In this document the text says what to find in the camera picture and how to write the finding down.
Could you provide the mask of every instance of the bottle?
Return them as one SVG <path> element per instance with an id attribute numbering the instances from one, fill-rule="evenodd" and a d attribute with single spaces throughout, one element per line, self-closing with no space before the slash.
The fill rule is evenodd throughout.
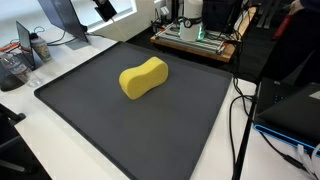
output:
<path id="1" fill-rule="evenodd" d="M 0 60 L 4 68 L 29 87 L 37 87 L 42 84 L 42 80 L 16 56 L 0 52 Z"/>
<path id="2" fill-rule="evenodd" d="M 32 48 L 38 54 L 40 59 L 43 62 L 49 61 L 51 59 L 51 55 L 46 41 L 39 37 L 36 33 L 31 33 L 30 39 Z"/>

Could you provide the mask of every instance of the black mat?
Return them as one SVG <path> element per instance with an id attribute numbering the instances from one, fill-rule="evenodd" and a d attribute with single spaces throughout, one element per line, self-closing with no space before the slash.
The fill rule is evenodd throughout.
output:
<path id="1" fill-rule="evenodd" d="M 157 56 L 168 80 L 130 100 L 119 75 Z M 35 95 L 131 179 L 189 179 L 215 122 L 231 74 L 117 43 Z"/>

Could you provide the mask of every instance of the yellow sponge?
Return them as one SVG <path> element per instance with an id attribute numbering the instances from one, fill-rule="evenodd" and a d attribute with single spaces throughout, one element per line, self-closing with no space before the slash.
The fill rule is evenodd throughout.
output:
<path id="1" fill-rule="evenodd" d="M 132 99 L 138 99 L 150 89 L 164 83 L 168 78 L 168 65 L 152 57 L 142 65 L 127 69 L 120 74 L 122 90 Z"/>

